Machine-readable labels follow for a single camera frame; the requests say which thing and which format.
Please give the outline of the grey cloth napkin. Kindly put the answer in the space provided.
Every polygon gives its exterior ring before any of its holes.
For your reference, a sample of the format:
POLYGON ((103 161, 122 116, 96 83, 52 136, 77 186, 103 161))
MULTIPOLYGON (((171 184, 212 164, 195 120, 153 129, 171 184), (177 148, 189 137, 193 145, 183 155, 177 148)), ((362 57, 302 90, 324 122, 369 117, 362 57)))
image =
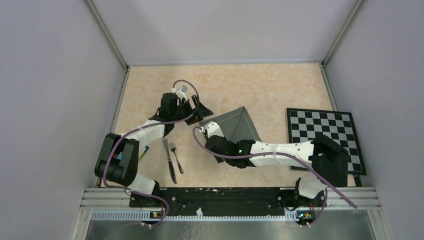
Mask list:
POLYGON ((200 122, 200 125, 204 127, 209 122, 217 123, 222 130, 223 136, 233 143, 241 140, 261 141, 254 122, 245 106, 203 120, 200 122))

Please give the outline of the silver fork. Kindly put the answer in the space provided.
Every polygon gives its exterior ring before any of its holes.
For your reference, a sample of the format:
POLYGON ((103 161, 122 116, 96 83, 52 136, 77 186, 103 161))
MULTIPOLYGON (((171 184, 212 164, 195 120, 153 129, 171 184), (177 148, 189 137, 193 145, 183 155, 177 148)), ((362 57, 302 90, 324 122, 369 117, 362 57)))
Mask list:
POLYGON ((169 144, 169 148, 170 148, 170 150, 173 152, 173 154, 174 154, 174 156, 175 156, 176 163, 177 163, 178 170, 179 170, 180 174, 184 174, 184 169, 183 169, 183 167, 182 167, 182 165, 181 165, 181 163, 180 163, 180 161, 179 161, 178 155, 177 155, 177 148, 176 148, 176 145, 175 145, 173 142, 171 142, 171 143, 169 144))

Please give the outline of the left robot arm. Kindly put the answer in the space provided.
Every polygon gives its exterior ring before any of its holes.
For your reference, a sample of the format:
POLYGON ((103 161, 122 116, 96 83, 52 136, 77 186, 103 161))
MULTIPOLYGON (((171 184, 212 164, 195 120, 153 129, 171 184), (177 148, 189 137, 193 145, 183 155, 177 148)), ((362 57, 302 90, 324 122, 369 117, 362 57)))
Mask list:
POLYGON ((184 95, 164 93, 156 113, 141 126, 122 134, 109 133, 105 136, 94 174, 104 184, 113 182, 127 190, 141 193, 141 200, 149 207, 160 202, 157 181, 138 172, 139 150, 152 142, 166 137, 176 123, 187 125, 212 116, 212 110, 204 106, 197 95, 191 97, 194 106, 184 95))

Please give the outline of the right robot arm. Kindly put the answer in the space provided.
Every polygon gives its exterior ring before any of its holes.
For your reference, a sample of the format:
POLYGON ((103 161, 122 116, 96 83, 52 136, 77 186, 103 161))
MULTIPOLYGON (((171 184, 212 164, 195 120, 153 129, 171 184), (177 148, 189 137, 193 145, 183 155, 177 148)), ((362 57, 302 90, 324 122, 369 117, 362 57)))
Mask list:
POLYGON ((348 185, 348 151, 323 134, 298 143, 265 143, 257 140, 231 142, 224 136, 211 135, 204 148, 219 163, 244 169, 262 166, 292 166, 305 168, 309 173, 295 184, 293 200, 307 206, 326 188, 348 185))

